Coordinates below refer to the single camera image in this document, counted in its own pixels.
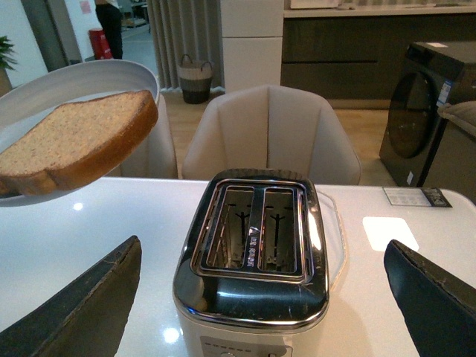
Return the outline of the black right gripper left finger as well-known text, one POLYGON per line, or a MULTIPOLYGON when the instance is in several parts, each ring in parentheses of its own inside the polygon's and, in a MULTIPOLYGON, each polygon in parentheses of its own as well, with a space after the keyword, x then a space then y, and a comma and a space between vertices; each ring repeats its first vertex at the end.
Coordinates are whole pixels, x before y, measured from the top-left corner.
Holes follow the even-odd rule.
POLYGON ((131 236, 1 332, 2 356, 114 356, 135 300, 141 242, 131 236))

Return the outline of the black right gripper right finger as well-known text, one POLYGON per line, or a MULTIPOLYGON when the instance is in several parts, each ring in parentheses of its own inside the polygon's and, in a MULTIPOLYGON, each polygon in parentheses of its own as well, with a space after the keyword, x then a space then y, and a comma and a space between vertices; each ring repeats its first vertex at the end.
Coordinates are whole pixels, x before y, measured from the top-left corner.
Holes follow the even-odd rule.
POLYGON ((475 355, 475 288, 394 239, 384 266, 420 356, 475 355))

